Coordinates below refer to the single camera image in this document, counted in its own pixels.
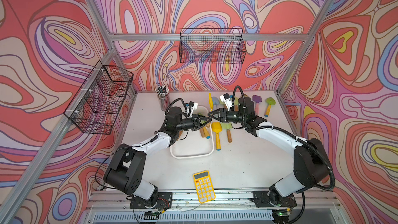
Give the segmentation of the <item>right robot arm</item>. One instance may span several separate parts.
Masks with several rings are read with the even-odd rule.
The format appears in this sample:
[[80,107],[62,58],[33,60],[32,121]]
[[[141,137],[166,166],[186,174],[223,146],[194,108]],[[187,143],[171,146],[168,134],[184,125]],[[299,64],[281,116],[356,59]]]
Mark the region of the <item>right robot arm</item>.
[[239,123],[248,133],[271,142],[293,157],[293,171],[269,188],[267,197],[271,205],[280,206],[293,193],[303,193],[313,187],[329,191],[334,189],[333,168],[318,139],[298,137],[256,115],[254,103],[249,97],[240,98],[238,103],[238,111],[234,111],[233,107],[221,107],[207,116],[222,123]]

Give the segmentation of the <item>yellow calculator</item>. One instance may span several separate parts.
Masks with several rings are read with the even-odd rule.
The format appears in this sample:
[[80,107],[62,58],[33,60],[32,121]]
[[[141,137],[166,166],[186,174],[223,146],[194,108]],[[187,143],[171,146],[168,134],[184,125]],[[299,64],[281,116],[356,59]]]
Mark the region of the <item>yellow calculator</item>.
[[200,204],[213,201],[216,198],[214,186],[208,170],[193,174],[193,181]]

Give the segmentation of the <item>white storage box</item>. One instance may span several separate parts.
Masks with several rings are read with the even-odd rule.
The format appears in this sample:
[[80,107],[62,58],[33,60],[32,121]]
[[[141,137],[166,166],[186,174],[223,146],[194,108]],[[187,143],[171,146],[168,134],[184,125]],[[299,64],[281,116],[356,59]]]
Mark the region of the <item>white storage box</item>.
[[202,138],[200,130],[186,131],[170,148],[170,154],[175,159],[190,159],[210,156],[215,151],[215,141],[211,124],[207,127],[210,139]]

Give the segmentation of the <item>light blue shovel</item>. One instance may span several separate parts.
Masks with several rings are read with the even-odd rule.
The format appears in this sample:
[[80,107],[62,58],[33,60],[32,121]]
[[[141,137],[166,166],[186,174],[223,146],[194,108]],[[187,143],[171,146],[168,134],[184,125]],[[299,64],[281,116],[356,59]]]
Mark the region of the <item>light blue shovel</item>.
[[212,97],[212,102],[213,102],[213,109],[219,109],[220,108],[220,102],[219,99],[215,96]]

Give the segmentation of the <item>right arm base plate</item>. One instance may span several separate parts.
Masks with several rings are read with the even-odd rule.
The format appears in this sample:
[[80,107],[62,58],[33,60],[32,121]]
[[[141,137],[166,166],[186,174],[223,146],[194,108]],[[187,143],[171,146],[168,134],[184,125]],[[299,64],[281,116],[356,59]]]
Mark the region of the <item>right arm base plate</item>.
[[253,202],[256,207],[285,207],[294,208],[297,206],[295,197],[290,194],[287,197],[280,196],[276,191],[253,191],[253,197],[249,201]]

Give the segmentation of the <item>pencil cup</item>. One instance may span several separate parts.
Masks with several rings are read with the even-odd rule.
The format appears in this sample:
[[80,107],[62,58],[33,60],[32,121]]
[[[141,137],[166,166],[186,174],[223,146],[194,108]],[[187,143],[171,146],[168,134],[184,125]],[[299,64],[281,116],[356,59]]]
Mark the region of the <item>pencil cup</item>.
[[162,111],[166,111],[170,104],[170,91],[167,86],[158,86],[155,89]]

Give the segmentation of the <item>purple shovel pink handle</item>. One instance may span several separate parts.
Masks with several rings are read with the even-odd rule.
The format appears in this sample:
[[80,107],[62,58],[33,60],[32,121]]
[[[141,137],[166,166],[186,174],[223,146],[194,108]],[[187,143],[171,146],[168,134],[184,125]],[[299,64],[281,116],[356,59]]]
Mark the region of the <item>purple shovel pink handle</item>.
[[259,95],[253,95],[252,100],[255,105],[255,113],[256,113],[256,115],[259,115],[259,106],[260,106],[260,103],[262,102],[262,97]]

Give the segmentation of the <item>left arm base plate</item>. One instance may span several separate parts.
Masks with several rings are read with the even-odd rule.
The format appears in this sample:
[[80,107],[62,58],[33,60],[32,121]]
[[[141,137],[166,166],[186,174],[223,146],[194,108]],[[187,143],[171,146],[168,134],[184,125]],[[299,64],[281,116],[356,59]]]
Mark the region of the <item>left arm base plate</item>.
[[171,191],[156,191],[148,200],[135,195],[127,196],[126,199],[130,200],[130,209],[158,209],[162,211],[172,207],[173,193]]

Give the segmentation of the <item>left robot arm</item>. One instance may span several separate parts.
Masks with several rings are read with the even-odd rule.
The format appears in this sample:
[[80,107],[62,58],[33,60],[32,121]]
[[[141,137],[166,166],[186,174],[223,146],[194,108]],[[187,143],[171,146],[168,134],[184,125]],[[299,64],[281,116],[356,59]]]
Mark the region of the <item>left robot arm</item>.
[[180,107],[171,107],[165,112],[160,129],[152,137],[133,146],[122,144],[117,148],[103,181],[128,196],[157,199],[158,187],[143,180],[147,156],[172,146],[179,139],[180,132],[194,132],[210,122],[210,117],[186,114]]

